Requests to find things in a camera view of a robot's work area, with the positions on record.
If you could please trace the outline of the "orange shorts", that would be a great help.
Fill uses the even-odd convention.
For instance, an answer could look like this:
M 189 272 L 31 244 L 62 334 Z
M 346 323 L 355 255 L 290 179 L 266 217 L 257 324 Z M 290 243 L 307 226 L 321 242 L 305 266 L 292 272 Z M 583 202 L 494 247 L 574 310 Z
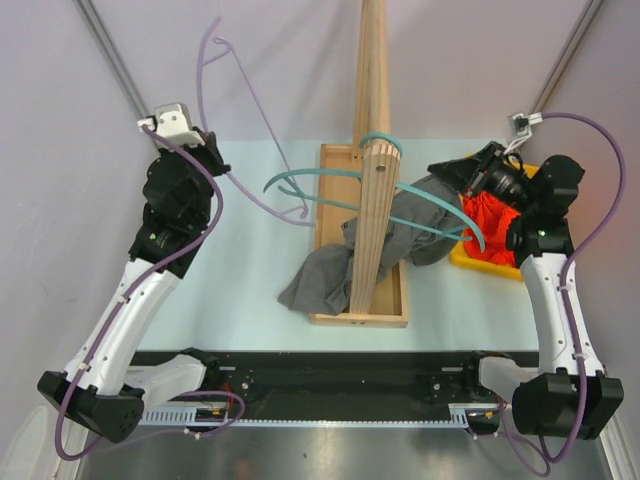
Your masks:
M 507 249 L 506 238 L 511 222 L 519 213 L 486 192 L 474 198 L 465 197 L 463 209 L 478 225 L 485 241 L 485 248 L 481 249 L 473 232 L 467 229 L 465 234 L 472 237 L 471 241 L 464 243 L 467 255 L 475 260 L 514 267 L 514 253 Z

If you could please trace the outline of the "grey shorts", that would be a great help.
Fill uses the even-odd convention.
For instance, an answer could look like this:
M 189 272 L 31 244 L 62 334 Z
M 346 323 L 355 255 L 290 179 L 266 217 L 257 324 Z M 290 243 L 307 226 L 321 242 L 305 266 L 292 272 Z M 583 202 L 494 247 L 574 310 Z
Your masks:
M 459 195 L 434 175 L 428 174 L 394 195 L 385 228 L 376 232 L 380 242 L 376 281 L 386 279 L 391 269 L 407 260 L 418 267 L 433 265 L 448 255 L 465 229 L 456 215 L 462 209 Z M 277 301 L 290 311 L 335 316 L 350 306 L 354 260 L 364 232 L 360 219 L 341 225 L 343 241 L 320 246 L 309 253 L 281 291 Z

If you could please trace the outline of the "teal plastic hanger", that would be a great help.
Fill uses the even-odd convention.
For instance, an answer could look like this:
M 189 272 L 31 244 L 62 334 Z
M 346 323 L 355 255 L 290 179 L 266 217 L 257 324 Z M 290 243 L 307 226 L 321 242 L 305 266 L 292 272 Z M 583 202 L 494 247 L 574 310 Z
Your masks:
M 462 209 L 456 208 L 450 202 L 446 202 L 438 196 L 435 196 L 424 190 L 417 189 L 411 185 L 402 182 L 393 183 L 393 180 L 397 178 L 397 170 L 403 155 L 403 147 L 401 145 L 401 142 L 395 136 L 381 131 L 370 132 L 361 138 L 359 146 L 365 149 L 365 159 L 389 157 L 389 162 L 377 162 L 375 166 L 385 169 L 388 165 L 391 165 L 392 167 L 394 167 L 394 170 L 391 173 L 382 172 L 373 174 L 371 172 L 371 167 L 368 167 L 367 165 L 363 167 L 361 173 L 329 168 L 302 168 L 287 170 L 286 172 L 281 172 L 271 177 L 264 185 L 263 192 L 266 193 L 276 182 L 285 181 L 291 187 L 291 190 L 287 190 L 286 188 L 279 186 L 278 190 L 281 193 L 303 200 L 310 200 L 312 202 L 323 203 L 343 209 L 356 210 L 357 208 L 355 206 L 349 206 L 345 203 L 330 201 L 317 196 L 307 195 L 299 187 L 296 186 L 295 182 L 292 180 L 292 177 L 298 175 L 328 175 L 359 179 L 361 181 L 361 193 L 360 206 L 357 210 L 361 212 L 363 220 L 369 219 L 375 226 L 386 226 L 389 221 L 392 221 L 419 229 L 424 232 L 433 233 L 435 235 L 454 239 L 457 241 L 469 240 L 469 237 L 457 235 L 457 232 L 463 231 L 465 228 L 471 228 L 478 238 L 481 248 L 484 248 L 484 240 L 482 239 L 482 234 L 480 233 L 479 227 L 464 213 Z M 460 221 L 462 221 L 464 226 L 454 228 L 453 230 L 438 230 L 433 227 L 428 227 L 403 218 L 394 217 L 393 215 L 391 215 L 391 207 L 395 189 L 399 189 L 401 192 L 412 194 L 432 204 L 435 204 L 436 206 L 446 210 L 447 212 L 450 212 Z

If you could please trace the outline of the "purple hanger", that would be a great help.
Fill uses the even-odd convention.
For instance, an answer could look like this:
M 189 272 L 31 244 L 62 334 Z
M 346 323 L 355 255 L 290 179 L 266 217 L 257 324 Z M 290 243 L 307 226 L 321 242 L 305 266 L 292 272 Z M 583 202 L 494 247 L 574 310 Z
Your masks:
M 278 206 L 266 197 L 259 182 L 250 178 L 251 167 L 291 170 L 293 159 L 272 125 L 249 68 L 219 13 L 207 22 L 198 42 L 195 98 L 203 129 L 216 131 L 225 142 L 263 141 L 267 147 L 263 155 L 233 160 L 229 182 L 241 197 L 286 224 L 313 226 L 312 207 L 307 200 L 292 198 L 289 204 Z

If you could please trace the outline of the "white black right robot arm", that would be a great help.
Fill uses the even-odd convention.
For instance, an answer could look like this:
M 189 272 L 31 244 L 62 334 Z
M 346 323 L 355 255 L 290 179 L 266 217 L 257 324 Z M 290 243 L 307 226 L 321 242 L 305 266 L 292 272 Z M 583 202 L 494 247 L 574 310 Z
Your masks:
M 529 372 L 501 354 L 479 357 L 461 376 L 473 401 L 491 394 L 508 401 L 517 430 L 540 437 L 592 440 L 624 399 L 591 346 L 575 289 L 574 247 L 566 215 L 577 198 L 583 168 L 554 155 L 533 175 L 491 142 L 466 158 L 432 164 L 429 172 L 456 192 L 487 193 L 517 211 L 506 246 L 527 288 L 539 344 Z

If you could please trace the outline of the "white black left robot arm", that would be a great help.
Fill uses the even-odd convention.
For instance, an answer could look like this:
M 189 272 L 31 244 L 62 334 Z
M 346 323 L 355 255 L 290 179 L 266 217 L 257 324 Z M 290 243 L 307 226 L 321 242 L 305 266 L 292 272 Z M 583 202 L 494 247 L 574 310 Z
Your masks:
M 201 245 L 217 226 L 223 197 L 215 181 L 229 172 L 214 133 L 197 127 L 155 140 L 158 158 L 143 187 L 143 222 L 123 275 L 95 329 L 62 371 L 46 371 L 37 389 L 56 409 L 54 445 L 65 452 L 67 421 L 111 443 L 130 436 L 150 410 L 193 393 L 207 400 L 221 387 L 215 358 L 188 348 L 131 376 L 128 368 L 161 305 L 186 276 Z

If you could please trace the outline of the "wooden hanger rack stand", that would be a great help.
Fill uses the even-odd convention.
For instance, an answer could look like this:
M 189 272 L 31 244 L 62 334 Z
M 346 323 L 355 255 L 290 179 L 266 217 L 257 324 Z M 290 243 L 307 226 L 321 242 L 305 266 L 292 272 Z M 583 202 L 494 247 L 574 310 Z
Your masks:
M 342 224 L 350 218 L 358 220 L 358 227 L 349 306 L 336 316 L 312 314 L 310 321 L 317 325 L 404 328 L 408 324 L 406 264 L 399 262 L 385 279 L 376 280 L 401 153 L 385 139 L 363 140 L 370 133 L 391 132 L 386 5 L 385 1 L 362 3 L 352 143 L 321 146 L 322 168 L 346 170 L 362 178 L 323 175 L 318 180 L 319 197 L 353 204 L 356 210 L 318 204 L 315 245 L 341 242 Z

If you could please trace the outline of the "yellow plastic bin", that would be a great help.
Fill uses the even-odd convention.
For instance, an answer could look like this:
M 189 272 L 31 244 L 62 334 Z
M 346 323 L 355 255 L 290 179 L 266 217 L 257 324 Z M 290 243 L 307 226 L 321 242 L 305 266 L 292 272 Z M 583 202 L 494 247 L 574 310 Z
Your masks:
M 471 194 L 471 188 L 460 181 L 456 186 L 464 213 L 479 227 L 484 248 L 471 228 L 465 228 L 464 237 L 449 253 L 449 261 L 457 267 L 522 281 L 516 266 L 515 254 L 506 246 L 511 222 L 527 206 L 527 193 L 517 191 L 492 194 L 483 190 Z

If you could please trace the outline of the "aluminium frame post left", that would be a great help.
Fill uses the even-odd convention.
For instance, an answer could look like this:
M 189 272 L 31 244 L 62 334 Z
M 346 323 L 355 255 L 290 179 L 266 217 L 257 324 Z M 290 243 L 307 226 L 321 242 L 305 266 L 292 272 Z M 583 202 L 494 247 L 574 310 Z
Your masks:
M 149 108 L 94 2 L 91 0 L 74 0 L 73 4 L 135 118 L 146 117 L 150 113 Z

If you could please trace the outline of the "aluminium frame post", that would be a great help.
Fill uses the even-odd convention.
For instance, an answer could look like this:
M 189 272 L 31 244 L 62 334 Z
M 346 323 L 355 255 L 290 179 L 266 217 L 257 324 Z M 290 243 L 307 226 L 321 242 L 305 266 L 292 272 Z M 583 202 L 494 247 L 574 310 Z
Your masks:
M 605 5 L 605 0 L 589 0 L 585 3 L 546 75 L 539 92 L 529 107 L 529 113 L 544 111 L 549 105 L 584 41 L 596 25 Z
M 91 0 L 74 0 L 73 4 L 135 118 L 146 117 L 150 113 L 149 108 L 94 2 Z

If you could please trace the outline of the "aluminium frame post right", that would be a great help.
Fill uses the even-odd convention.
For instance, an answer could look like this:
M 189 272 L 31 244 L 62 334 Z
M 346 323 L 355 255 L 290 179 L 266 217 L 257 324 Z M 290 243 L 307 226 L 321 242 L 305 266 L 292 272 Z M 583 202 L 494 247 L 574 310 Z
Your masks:
M 549 105 L 584 41 L 596 25 L 605 5 L 605 0 L 589 0 L 585 3 L 546 75 L 539 92 L 529 107 L 529 113 L 544 111 Z

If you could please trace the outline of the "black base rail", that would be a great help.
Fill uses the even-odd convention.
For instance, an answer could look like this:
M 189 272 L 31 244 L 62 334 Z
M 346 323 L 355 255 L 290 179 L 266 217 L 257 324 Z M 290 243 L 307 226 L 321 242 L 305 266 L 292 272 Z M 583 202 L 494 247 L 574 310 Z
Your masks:
M 251 418 L 424 419 L 438 406 L 494 405 L 477 351 L 209 351 L 201 390 L 240 396 Z

